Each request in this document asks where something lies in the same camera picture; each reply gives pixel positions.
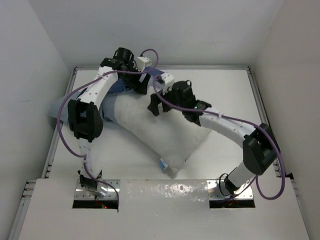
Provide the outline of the white pillow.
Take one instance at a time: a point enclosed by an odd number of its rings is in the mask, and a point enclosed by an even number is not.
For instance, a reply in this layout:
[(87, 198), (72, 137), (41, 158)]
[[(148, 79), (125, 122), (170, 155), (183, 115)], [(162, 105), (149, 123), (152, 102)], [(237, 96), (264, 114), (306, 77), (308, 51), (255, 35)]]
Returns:
[(117, 124), (155, 151), (172, 174), (177, 174), (211, 130), (187, 121), (175, 109), (153, 115), (147, 106), (154, 93), (150, 86), (146, 95), (135, 92), (117, 95), (114, 118)]

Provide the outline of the blue patterned pillowcase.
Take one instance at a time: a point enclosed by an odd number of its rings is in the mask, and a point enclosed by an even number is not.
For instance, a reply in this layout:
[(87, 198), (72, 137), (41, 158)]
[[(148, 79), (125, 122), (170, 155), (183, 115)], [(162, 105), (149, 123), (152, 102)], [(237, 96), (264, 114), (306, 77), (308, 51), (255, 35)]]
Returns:
[[(67, 94), (64, 97), (58, 99), (49, 109), (49, 116), (62, 122), (69, 123), (70, 117), (77, 114), (85, 116), (86, 107), (88, 103), (81, 103), (80, 96), (87, 90), (85, 87), (83, 90), (74, 92), (73, 94)], [(106, 95), (118, 95), (130, 91), (129, 87), (125, 85), (122, 78), (119, 78), (108, 90)]]

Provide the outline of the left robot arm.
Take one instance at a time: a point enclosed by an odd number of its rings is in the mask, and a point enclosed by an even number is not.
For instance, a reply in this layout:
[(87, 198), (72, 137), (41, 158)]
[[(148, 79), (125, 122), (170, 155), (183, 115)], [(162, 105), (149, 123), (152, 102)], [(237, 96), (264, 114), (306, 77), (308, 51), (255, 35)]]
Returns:
[(95, 76), (96, 82), (67, 104), (69, 127), (83, 156), (80, 184), (89, 191), (107, 192), (107, 187), (102, 186), (102, 170), (98, 168), (92, 153), (94, 139), (101, 135), (104, 126), (100, 115), (102, 101), (118, 80), (122, 80), (126, 88), (145, 95), (151, 76), (143, 71), (151, 65), (149, 58), (143, 55), (134, 57), (129, 49), (120, 47), (112, 58), (106, 57), (101, 62)]

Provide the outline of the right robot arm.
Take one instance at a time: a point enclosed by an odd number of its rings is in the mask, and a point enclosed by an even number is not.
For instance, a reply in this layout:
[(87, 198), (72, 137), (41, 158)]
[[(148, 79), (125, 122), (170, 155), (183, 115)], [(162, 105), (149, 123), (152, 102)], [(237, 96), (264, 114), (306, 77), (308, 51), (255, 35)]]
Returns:
[(242, 162), (230, 173), (226, 173), (224, 180), (219, 181), (219, 190), (224, 197), (233, 196), (245, 182), (257, 179), (275, 160), (281, 158), (269, 125), (257, 125), (219, 113), (210, 103), (196, 99), (191, 81), (165, 81), (157, 76), (151, 85), (155, 92), (147, 108), (154, 116), (158, 116), (160, 110), (167, 113), (175, 109), (187, 121), (219, 133), (242, 149)]

